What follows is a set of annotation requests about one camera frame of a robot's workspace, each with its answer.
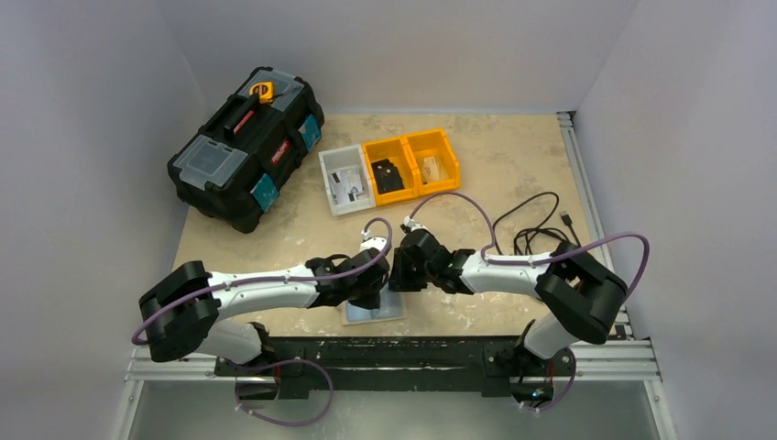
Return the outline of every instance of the toolbox lid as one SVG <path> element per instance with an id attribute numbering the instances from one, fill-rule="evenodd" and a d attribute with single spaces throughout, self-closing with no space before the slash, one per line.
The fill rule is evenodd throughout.
<path id="1" fill-rule="evenodd" d="M 246 84 L 237 94 L 247 98 L 250 95 L 249 91 L 252 85 L 256 83 L 264 83 L 267 81 L 272 82 L 273 93 L 275 96 L 275 99 L 273 99 L 270 106 L 281 112 L 286 111 L 286 107 L 288 107 L 294 101 L 294 98 L 300 94 L 302 88 L 305 86 L 301 82 L 295 81 L 293 75 L 289 75 L 284 71 L 259 70 L 257 74 L 252 76 L 251 79 L 246 82 Z"/>
<path id="2" fill-rule="evenodd" d="M 244 151 L 199 135 L 175 159 L 173 166 L 181 169 L 182 182 L 204 190 L 207 182 L 224 186 L 247 157 Z"/>

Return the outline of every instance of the toolbox handle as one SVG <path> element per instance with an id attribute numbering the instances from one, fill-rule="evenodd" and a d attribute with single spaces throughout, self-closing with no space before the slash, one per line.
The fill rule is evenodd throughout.
<path id="1" fill-rule="evenodd" d="M 254 93 L 248 96 L 248 99 L 240 105 L 240 108 L 229 117 L 224 123 L 224 138 L 228 140 L 235 139 L 235 135 L 241 128 L 248 122 L 248 120 L 254 116 L 259 105 L 259 94 Z"/>

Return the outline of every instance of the white wall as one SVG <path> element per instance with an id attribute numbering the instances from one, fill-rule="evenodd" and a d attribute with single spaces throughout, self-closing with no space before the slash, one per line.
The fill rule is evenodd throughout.
<path id="1" fill-rule="evenodd" d="M 636 0 L 158 0 L 217 109 L 258 65 L 325 112 L 577 108 Z"/>
<path id="2" fill-rule="evenodd" d="M 204 100 L 149 1 L 0 13 L 0 437 L 105 439 Z"/>
<path id="3" fill-rule="evenodd" d="M 777 433 L 775 42 L 773 0 L 641 1 L 575 118 L 685 439 Z"/>

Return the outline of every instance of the red label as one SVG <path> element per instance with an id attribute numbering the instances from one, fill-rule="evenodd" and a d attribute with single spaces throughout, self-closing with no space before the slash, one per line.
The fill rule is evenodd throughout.
<path id="1" fill-rule="evenodd" d="M 249 110 L 248 113 L 246 113 L 245 116 L 243 116 L 243 119 L 240 119 L 240 122 L 235 126 L 235 128 L 232 129 L 232 134 L 236 135 L 238 131 L 240 131 L 240 128 L 243 128 L 243 126 L 248 122 L 248 119 L 251 118 L 251 116 L 254 115 L 253 110 Z"/>
<path id="2" fill-rule="evenodd" d="M 286 139 L 283 141 L 282 144 L 280 144 L 280 148 L 278 148 L 278 151 L 275 152 L 275 154 L 272 155 L 272 158 L 270 158 L 270 161 L 273 165 L 278 165 L 278 162 L 280 162 L 280 158 L 283 157 L 284 154 L 286 154 L 286 151 L 289 151 L 289 140 Z"/>

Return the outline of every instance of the small part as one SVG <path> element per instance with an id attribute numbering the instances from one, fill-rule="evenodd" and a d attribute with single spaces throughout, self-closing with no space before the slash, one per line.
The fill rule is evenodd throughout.
<path id="1" fill-rule="evenodd" d="M 440 178 L 440 165 L 437 164 L 437 158 L 430 156 L 423 158 L 421 161 L 421 177 L 423 178 L 423 184 L 429 182 L 437 182 Z"/>
<path id="2" fill-rule="evenodd" d="M 349 167 L 329 174 L 330 188 L 334 204 L 349 204 L 364 193 L 359 167 Z"/>
<path id="3" fill-rule="evenodd" d="M 375 174 L 378 194 L 405 189 L 405 185 L 402 183 L 402 176 L 399 175 L 399 169 L 391 163 L 391 160 L 382 159 L 372 162 L 372 172 Z"/>

